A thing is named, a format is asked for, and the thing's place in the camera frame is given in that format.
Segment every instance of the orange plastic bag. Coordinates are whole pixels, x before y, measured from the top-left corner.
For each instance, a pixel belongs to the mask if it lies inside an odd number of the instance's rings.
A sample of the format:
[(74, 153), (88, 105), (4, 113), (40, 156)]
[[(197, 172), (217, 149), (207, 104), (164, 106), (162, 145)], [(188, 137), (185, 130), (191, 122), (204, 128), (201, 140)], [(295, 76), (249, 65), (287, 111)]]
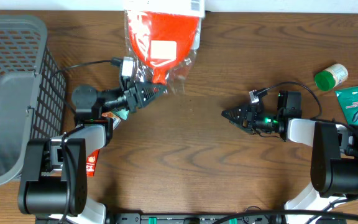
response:
[(199, 45), (200, 20), (193, 16), (126, 11), (127, 49), (137, 61), (136, 78), (164, 85), (177, 77), (185, 78)]

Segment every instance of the sticker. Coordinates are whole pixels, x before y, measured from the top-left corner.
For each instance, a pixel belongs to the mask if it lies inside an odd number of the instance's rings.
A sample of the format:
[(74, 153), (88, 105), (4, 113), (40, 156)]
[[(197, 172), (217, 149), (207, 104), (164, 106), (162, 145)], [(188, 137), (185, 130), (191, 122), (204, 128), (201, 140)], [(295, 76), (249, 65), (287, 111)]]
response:
[(93, 177), (94, 171), (96, 168), (96, 163), (98, 161), (99, 149), (93, 151), (88, 158), (86, 159), (86, 176)]
[(205, 16), (205, 0), (124, 0), (124, 10)]
[(111, 118), (112, 119), (112, 129), (114, 130), (118, 124), (121, 122), (121, 119), (115, 115), (113, 112), (109, 111), (109, 112), (105, 112), (102, 114), (102, 117), (105, 118)]
[(153, 59), (175, 60), (177, 58), (177, 43), (168, 40), (152, 40), (150, 57)]
[(336, 77), (339, 81), (339, 84), (347, 80), (347, 73), (341, 67), (333, 69), (336, 74)]

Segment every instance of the power cord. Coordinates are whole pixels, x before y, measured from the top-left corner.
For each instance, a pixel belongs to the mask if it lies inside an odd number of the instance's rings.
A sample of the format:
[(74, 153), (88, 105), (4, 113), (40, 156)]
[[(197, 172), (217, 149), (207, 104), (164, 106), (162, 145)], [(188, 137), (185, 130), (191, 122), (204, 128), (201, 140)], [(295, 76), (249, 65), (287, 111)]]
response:
[(348, 214), (342, 212), (322, 212), (314, 210), (260, 210), (260, 211), (247, 211), (229, 215), (216, 220), (213, 224), (222, 224), (235, 218), (261, 216), (261, 215), (314, 215), (317, 217), (336, 218), (358, 221), (358, 215)]
[[(259, 210), (262, 210), (262, 209), (259, 208), (258, 206), (252, 205), (252, 206), (249, 206), (248, 208), (246, 208), (246, 210), (245, 210), (244, 212), (246, 213), (246, 212), (248, 211), (248, 209), (250, 209), (250, 208), (257, 208), (257, 209), (259, 209)], [(244, 224), (249, 224), (249, 223), (245, 220), (244, 217), (241, 217), (241, 220), (242, 220), (242, 222), (243, 222)]]
[(279, 121), (280, 119), (280, 114), (281, 114), (281, 111), (283, 111), (285, 108), (284, 107), (281, 107), (280, 109), (278, 109), (277, 111), (277, 115), (276, 115), (276, 120)]
[(278, 137), (278, 136), (274, 136), (274, 135), (269, 135), (269, 136), (265, 136), (265, 135), (262, 135), (262, 133), (260, 132), (260, 131), (258, 131), (258, 130), (256, 130), (255, 128), (252, 128), (252, 130), (254, 130), (254, 132), (256, 133), (256, 134), (258, 134), (260, 137), (262, 137), (262, 138), (279, 138), (280, 140), (282, 140), (283, 142), (285, 142), (285, 140), (284, 139), (282, 139), (282, 138), (280, 138), (280, 137)]
[(68, 133), (64, 133), (62, 136), (62, 142), (60, 143), (60, 147), (62, 148), (62, 155), (63, 155), (63, 165), (65, 167), (65, 172), (66, 172), (66, 176), (67, 176), (67, 197), (66, 197), (66, 205), (65, 205), (65, 211), (63, 213), (63, 216), (61, 217), (61, 219), (59, 219), (59, 223), (65, 223), (66, 222), (66, 217), (70, 212), (70, 202), (71, 202), (71, 184), (73, 183), (72, 179), (71, 179), (71, 175), (70, 175), (70, 166), (68, 165), (69, 160), (71, 162), (71, 165), (73, 167), (75, 167), (76, 165), (74, 164), (74, 160), (71, 158), (71, 152), (70, 149), (67, 147), (67, 143), (66, 143), (66, 138), (68, 138), (70, 135), (72, 135), (73, 133), (83, 129), (84, 126), (80, 126), (78, 128), (75, 128), (74, 130), (68, 132)]
[[(338, 200), (340, 200), (340, 199), (337, 199), (337, 200), (335, 200), (335, 201), (333, 201), (333, 202), (330, 202), (329, 205), (328, 205), (327, 207), (323, 208), (322, 211), (328, 212), (330, 208), (333, 209), (333, 208), (334, 208), (334, 202), (336, 202), (336, 201), (338, 201)], [(315, 220), (316, 218), (318, 218), (318, 217), (317, 217), (317, 216), (313, 216), (313, 217), (309, 218), (309, 220), (308, 220), (305, 224), (310, 224), (310, 223), (313, 222), (313, 220)]]
[(69, 150), (67, 148), (66, 145), (66, 138), (68, 137), (67, 133), (64, 133), (62, 136), (62, 142), (60, 144), (60, 147), (62, 148), (62, 154), (63, 154), (63, 163), (65, 166), (65, 171), (66, 171), (66, 176), (67, 176), (67, 196), (66, 196), (66, 206), (65, 206), (65, 211), (63, 213), (63, 216), (61, 217), (61, 219), (59, 220), (59, 223), (64, 223), (66, 221), (66, 217), (67, 214), (70, 210), (70, 199), (71, 199), (71, 194), (70, 194), (70, 189), (71, 189), (71, 175), (70, 175), (70, 166), (68, 165), (68, 156), (67, 156), (67, 150)]
[(298, 82), (291, 82), (291, 81), (288, 81), (288, 82), (281, 82), (281, 83), (278, 83), (276, 85), (272, 85), (271, 87), (268, 87), (268, 88), (265, 88), (265, 89), (262, 89), (262, 90), (259, 90), (257, 91), (256, 95), (259, 96), (260, 94), (262, 93), (265, 93), (269, 90), (271, 90), (272, 88), (276, 88), (280, 85), (286, 85), (286, 84), (292, 84), (292, 85), (298, 85), (298, 86), (301, 86), (303, 87), (304, 89), (308, 90), (308, 92), (313, 96), (313, 98), (316, 100), (317, 104), (318, 104), (318, 108), (319, 108), (319, 113), (312, 117), (311, 119), (316, 119), (318, 117), (320, 117), (323, 113), (323, 107), (321, 106), (321, 103), (320, 101), (318, 100), (317, 96), (315, 95), (315, 93), (313, 93), (312, 90), (310, 90), (307, 86), (305, 86), (304, 84), (301, 84), (301, 83), (298, 83)]
[(67, 68), (63, 68), (63, 69), (59, 69), (57, 70), (56, 72), (54, 72), (53, 74), (51, 74), (51, 76), (49, 77), (49, 85), (51, 87), (51, 89), (53, 90), (53, 92), (55, 92), (55, 94), (59, 97), (59, 99), (61, 99), (64, 104), (68, 107), (68, 109), (70, 109), (70, 111), (75, 115), (75, 109), (72, 107), (71, 104), (69, 104), (67, 102), (67, 100), (64, 98), (64, 96), (62, 96), (58, 90), (56, 89), (56, 87), (53, 85), (52, 83), (52, 79), (59, 73), (61, 72), (65, 72), (65, 71), (69, 71), (73, 68), (78, 68), (78, 67), (83, 67), (83, 66), (87, 66), (87, 65), (94, 65), (94, 64), (97, 64), (97, 63), (111, 63), (112, 65), (115, 65), (117, 67), (120, 66), (121, 64), (121, 61), (118, 59), (118, 58), (113, 58), (111, 60), (99, 60), (99, 61), (95, 61), (95, 62), (85, 62), (85, 63), (79, 63), (77, 65), (72, 65), (70, 67), (67, 67)]

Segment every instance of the wooden table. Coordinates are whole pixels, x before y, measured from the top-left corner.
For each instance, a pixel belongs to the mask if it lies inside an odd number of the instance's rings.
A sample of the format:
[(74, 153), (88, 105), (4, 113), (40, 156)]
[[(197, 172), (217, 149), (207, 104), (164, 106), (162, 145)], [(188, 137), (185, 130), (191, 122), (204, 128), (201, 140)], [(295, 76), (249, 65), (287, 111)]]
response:
[[(61, 67), (126, 54), (122, 12), (0, 11), (32, 14), (48, 27), (48, 46)], [(358, 15), (207, 13), (195, 66), (184, 95), (165, 95), (132, 114), (101, 150), (88, 193), (114, 211), (240, 212), (251, 205), (279, 208), (310, 182), (311, 148), (250, 136), (221, 111), (249, 100), (248, 91), (292, 80), (308, 85), (323, 118), (344, 121), (333, 91), (319, 91), (313, 75), (345, 65), (358, 85)], [(68, 74), (99, 90), (118, 86), (117, 68), (93, 65)], [(318, 112), (302, 92), (305, 118)], [(275, 111), (279, 88), (265, 99)], [(73, 128), (66, 113), (65, 130)], [(0, 223), (32, 223), (17, 209), (19, 183), (0, 187)], [(337, 211), (358, 213), (358, 201)]]

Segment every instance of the gray plastic basket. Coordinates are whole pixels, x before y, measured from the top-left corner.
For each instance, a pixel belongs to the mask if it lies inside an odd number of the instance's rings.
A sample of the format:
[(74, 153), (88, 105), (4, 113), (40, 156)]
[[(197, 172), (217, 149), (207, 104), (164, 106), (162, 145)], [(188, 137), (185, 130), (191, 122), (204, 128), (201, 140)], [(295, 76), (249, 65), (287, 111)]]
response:
[[(62, 130), (64, 105), (48, 83), (56, 70), (40, 19), (0, 16), (0, 185), (21, 174), (30, 139)], [(54, 85), (65, 96), (63, 75)]]

